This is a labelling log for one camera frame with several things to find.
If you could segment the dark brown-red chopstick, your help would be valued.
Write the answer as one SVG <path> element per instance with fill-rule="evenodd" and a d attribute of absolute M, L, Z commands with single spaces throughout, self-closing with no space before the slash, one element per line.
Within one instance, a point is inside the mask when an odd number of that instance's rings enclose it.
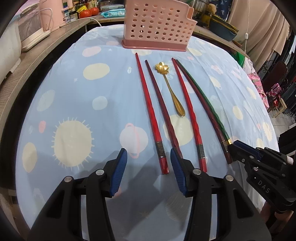
<path fill-rule="evenodd" d="M 161 108 L 161 112 L 163 114 L 164 121 L 165 121 L 165 124 L 166 124 L 166 129 L 168 131 L 168 135 L 169 135 L 169 138 L 170 138 L 170 141 L 171 141 L 171 145 L 172 145 L 173 148 L 175 148 L 177 150 L 177 153 L 182 158 L 183 155 L 182 155 L 182 152 L 181 152 L 181 149 L 180 149 L 180 146 L 179 146 L 179 142 L 178 142 L 176 134 L 175 134 L 174 127 L 171 124 L 171 119 L 170 119 L 168 110 L 166 108 L 164 99 L 162 97 L 162 94 L 161 94 L 161 92 L 159 90 L 159 87 L 158 87 L 158 84 L 157 84 L 156 79 L 154 77 L 154 74 L 152 72 L 152 69 L 151 69 L 151 67 L 149 65 L 149 62 L 147 60 L 145 60 L 145 64 L 146 64 L 147 70 L 149 72 L 150 78 L 152 80 L 152 85 L 154 86 L 154 90 L 155 90 L 157 98 L 158 98 L 158 102 L 159 102 L 159 105 L 160 105 L 160 108 Z"/>

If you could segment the dark red chopstick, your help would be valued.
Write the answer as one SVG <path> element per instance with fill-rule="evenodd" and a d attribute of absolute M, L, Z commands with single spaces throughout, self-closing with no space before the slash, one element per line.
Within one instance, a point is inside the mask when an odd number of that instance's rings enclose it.
<path fill-rule="evenodd" d="M 208 119 L 208 121 L 210 122 L 210 125 L 215 133 L 215 136 L 219 142 L 220 148 L 224 154 L 224 158 L 227 162 L 227 164 L 231 164 L 232 163 L 232 158 L 230 157 L 230 152 L 229 152 L 229 144 L 227 143 L 227 141 L 225 140 L 221 130 L 219 129 L 219 126 L 217 124 L 217 122 L 215 121 L 215 118 L 213 116 L 213 114 L 210 112 L 210 110 L 207 108 L 206 106 L 206 102 L 202 99 L 201 94 L 198 92 L 198 90 L 196 89 L 196 87 L 194 87 L 193 83 L 191 83 L 189 80 L 189 77 L 186 77 L 182 70 L 180 69 L 180 67 L 178 66 L 179 71 L 182 73 L 182 75 L 186 78 L 186 80 L 189 82 L 189 85 L 192 87 L 194 94 L 196 95 L 200 106 L 203 109 L 204 114 L 206 115 L 206 118 Z"/>

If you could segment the bright red chopstick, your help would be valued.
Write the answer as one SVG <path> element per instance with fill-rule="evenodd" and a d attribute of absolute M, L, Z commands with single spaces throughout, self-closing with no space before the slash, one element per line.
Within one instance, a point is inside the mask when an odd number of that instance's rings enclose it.
<path fill-rule="evenodd" d="M 142 83 L 142 89 L 144 92 L 144 98 L 145 98 L 145 103 L 147 106 L 147 111 L 148 111 L 148 115 L 149 115 L 149 121 L 151 123 L 151 127 L 152 127 L 152 133 L 154 136 L 154 142 L 155 142 L 155 146 L 156 146 L 156 151 L 158 154 L 158 159 L 159 159 L 159 165 L 161 168 L 161 172 L 162 174 L 166 175 L 168 174 L 169 168 L 168 168 L 168 163 L 167 163 L 167 159 L 166 159 L 166 155 L 165 155 L 165 150 L 163 147 L 163 142 L 162 142 L 162 137 L 161 134 L 159 132 L 159 127 L 158 127 L 158 122 L 154 113 L 154 108 L 152 105 L 152 101 L 151 101 L 151 97 L 149 94 L 149 90 L 147 87 L 147 83 L 145 80 L 145 76 L 144 76 L 144 72 L 142 69 L 142 65 L 140 63 L 140 59 L 138 56 L 138 53 L 135 53 L 135 58 L 137 61 L 137 67 L 138 67 L 138 71 L 139 71 L 139 76 L 140 76 L 140 80 Z"/>

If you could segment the green chopstick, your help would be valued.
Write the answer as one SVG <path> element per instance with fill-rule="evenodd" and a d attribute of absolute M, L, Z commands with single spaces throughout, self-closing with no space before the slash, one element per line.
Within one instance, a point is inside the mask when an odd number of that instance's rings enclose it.
<path fill-rule="evenodd" d="M 189 77 L 189 81 L 191 83 L 193 83 L 194 87 L 196 87 L 196 89 L 198 90 L 198 92 L 201 94 L 202 96 L 202 99 L 206 102 L 206 106 L 207 108 L 210 110 L 210 112 L 213 114 L 214 118 L 215 118 L 215 121 L 217 122 L 218 126 L 219 126 L 219 129 L 221 130 L 225 140 L 227 141 L 227 143 L 230 145 L 232 144 L 230 138 L 229 138 L 229 135 L 227 134 L 225 128 L 224 128 L 224 125 L 222 124 L 218 114 L 216 113 L 215 109 L 213 108 L 211 102 L 208 100 L 207 96 L 205 95 L 205 93 L 201 90 L 201 88 L 199 87 L 199 85 L 197 84 L 196 80 L 192 77 L 192 75 L 188 72 L 188 70 L 185 69 L 185 67 L 182 65 L 182 63 L 175 59 L 175 61 L 177 62 L 177 65 L 180 67 L 180 69 L 182 70 L 183 74 L 186 76 L 186 77 Z"/>

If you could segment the light blue patterned tablecloth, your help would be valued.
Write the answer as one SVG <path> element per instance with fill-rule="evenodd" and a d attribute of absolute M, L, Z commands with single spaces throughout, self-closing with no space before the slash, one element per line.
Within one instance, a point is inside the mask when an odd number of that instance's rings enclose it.
<path fill-rule="evenodd" d="M 62 179 L 86 177 L 116 158 L 128 161 L 121 186 L 107 200 L 117 240 L 183 240 L 191 199 L 173 173 L 163 175 L 139 78 L 140 63 L 169 66 L 167 79 L 182 104 L 184 95 L 171 59 L 195 78 L 232 141 L 278 149 L 261 97 L 244 70 L 223 49 L 191 37 L 185 52 L 130 50 L 123 26 L 89 30 L 41 78 L 23 122 L 16 154 L 20 210 L 32 226 Z M 199 166 L 188 115 L 176 114 L 164 78 L 154 73 L 183 157 Z"/>

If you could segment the gold flower spoon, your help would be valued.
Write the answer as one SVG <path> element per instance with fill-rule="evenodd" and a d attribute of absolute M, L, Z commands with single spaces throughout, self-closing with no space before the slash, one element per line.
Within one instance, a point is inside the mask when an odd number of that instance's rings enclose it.
<path fill-rule="evenodd" d="M 176 97 L 175 93 L 173 92 L 173 90 L 169 84 L 169 81 L 167 79 L 167 74 L 169 73 L 169 66 L 163 62 L 159 62 L 158 64 L 155 65 L 155 69 L 159 74 L 163 75 L 163 77 L 164 77 L 164 80 L 165 80 L 166 85 L 167 85 L 169 92 L 171 94 L 171 98 L 174 103 L 177 114 L 179 116 L 185 116 L 185 110 L 184 110 L 182 104 L 180 103 L 180 101 L 178 100 L 178 98 Z"/>

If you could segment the pink floral cloth pile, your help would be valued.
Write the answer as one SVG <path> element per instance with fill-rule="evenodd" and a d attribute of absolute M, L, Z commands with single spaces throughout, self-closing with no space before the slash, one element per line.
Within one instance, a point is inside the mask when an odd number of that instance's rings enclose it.
<path fill-rule="evenodd" d="M 245 58 L 242 68 L 246 72 L 246 74 L 248 75 L 252 83 L 254 84 L 255 88 L 257 89 L 264 106 L 266 107 L 266 109 L 269 109 L 268 99 L 263 90 L 261 79 L 257 74 L 257 72 L 255 71 L 252 61 L 248 58 Z"/>

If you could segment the pink perforated utensil basket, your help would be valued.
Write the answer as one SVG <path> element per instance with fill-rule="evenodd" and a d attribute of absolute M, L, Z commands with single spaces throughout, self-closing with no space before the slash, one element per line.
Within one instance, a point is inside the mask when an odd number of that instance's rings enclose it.
<path fill-rule="evenodd" d="M 122 45 L 126 49 L 185 52 L 197 24 L 194 9 L 181 1 L 125 2 Z"/>

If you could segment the stacked yellow blue bowls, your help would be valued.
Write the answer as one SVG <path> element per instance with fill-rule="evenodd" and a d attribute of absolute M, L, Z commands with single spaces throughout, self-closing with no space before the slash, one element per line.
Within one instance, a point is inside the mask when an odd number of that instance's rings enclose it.
<path fill-rule="evenodd" d="M 202 22 L 212 33 L 230 42 L 234 40 L 239 31 L 219 16 L 207 11 L 202 16 Z"/>

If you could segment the beige hanging curtain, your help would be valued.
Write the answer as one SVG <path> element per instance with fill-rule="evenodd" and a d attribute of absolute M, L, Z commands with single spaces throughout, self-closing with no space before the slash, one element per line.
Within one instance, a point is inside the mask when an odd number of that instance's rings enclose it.
<path fill-rule="evenodd" d="M 228 23 L 239 32 L 234 38 L 242 44 L 255 70 L 281 54 L 290 32 L 290 25 L 271 1 L 233 1 Z"/>

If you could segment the loofah sponge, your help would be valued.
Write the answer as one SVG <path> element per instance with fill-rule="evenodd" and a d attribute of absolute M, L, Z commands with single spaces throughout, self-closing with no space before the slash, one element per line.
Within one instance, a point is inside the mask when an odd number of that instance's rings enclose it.
<path fill-rule="evenodd" d="M 215 4 L 207 4 L 206 11 L 215 15 L 215 13 L 217 12 L 216 5 Z"/>

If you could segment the blue wet wipes pack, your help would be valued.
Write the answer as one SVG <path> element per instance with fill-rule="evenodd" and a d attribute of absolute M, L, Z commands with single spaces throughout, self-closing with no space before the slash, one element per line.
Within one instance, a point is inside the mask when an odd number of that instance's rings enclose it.
<path fill-rule="evenodd" d="M 125 9 L 111 9 L 100 14 L 104 18 L 120 18 L 125 16 Z"/>

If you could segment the red tomato front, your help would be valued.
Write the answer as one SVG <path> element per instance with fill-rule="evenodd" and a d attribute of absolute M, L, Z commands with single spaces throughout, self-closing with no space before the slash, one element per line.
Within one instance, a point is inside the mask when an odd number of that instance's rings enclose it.
<path fill-rule="evenodd" d="M 83 11 L 81 11 L 79 13 L 79 18 L 82 19 L 82 18 L 89 18 L 92 16 L 92 12 L 91 10 L 88 10 L 88 9 L 85 9 Z"/>

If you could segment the red tomato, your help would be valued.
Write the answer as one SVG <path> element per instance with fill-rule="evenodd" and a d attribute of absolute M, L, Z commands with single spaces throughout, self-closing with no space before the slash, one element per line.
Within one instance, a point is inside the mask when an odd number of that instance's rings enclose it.
<path fill-rule="evenodd" d="M 88 9 L 85 9 L 83 11 L 81 11 L 79 13 L 79 18 L 82 19 L 82 18 L 89 18 L 92 16 L 92 12 L 91 10 L 88 10 Z"/>
<path fill-rule="evenodd" d="M 99 14 L 99 8 L 97 8 L 97 7 L 91 8 L 90 11 L 91 11 L 92 16 L 96 16 Z"/>

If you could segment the red tomato back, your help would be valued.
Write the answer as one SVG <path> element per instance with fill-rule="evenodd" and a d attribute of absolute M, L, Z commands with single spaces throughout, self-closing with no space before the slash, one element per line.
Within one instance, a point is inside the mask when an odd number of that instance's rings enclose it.
<path fill-rule="evenodd" d="M 97 8 L 97 7 L 91 8 L 90 11 L 91 11 L 92 16 L 96 16 L 99 14 L 99 8 Z"/>

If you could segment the white glass blender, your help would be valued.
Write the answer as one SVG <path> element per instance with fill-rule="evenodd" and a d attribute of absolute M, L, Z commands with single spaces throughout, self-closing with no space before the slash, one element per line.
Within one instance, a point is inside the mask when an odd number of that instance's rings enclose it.
<path fill-rule="evenodd" d="M 21 10 L 18 20 L 18 31 L 22 52 L 29 51 L 50 35 L 51 31 L 45 30 L 43 27 L 40 3 L 38 1 Z"/>

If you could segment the clear food container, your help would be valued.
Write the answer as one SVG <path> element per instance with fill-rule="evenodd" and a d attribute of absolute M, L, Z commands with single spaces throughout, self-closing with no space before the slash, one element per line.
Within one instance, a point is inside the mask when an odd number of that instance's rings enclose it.
<path fill-rule="evenodd" d="M 110 4 L 110 5 L 103 5 L 100 7 L 101 11 L 110 11 L 110 10 L 114 10 L 114 9 L 124 9 L 124 5 L 123 4 Z"/>

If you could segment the white blue storage bin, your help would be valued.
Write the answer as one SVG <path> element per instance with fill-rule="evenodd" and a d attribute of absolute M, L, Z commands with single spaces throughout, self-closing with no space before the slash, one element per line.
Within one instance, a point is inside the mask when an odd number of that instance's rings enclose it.
<path fill-rule="evenodd" d="M 0 81 L 2 83 L 8 73 L 13 73 L 21 62 L 22 44 L 17 19 L 7 26 L 1 36 L 0 44 Z"/>

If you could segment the yellow snack packet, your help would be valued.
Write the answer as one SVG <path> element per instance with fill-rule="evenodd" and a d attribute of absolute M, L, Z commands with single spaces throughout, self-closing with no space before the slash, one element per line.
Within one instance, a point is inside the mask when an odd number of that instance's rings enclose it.
<path fill-rule="evenodd" d="M 77 12 L 81 13 L 82 11 L 86 11 L 86 10 L 88 10 L 88 8 L 85 5 L 83 5 L 77 10 Z"/>

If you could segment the pink electric kettle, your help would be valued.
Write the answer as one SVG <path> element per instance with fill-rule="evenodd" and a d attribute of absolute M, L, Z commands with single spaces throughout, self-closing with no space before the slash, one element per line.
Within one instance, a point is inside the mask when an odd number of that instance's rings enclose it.
<path fill-rule="evenodd" d="M 39 6 L 45 31 L 52 32 L 65 25 L 62 0 L 41 0 Z"/>

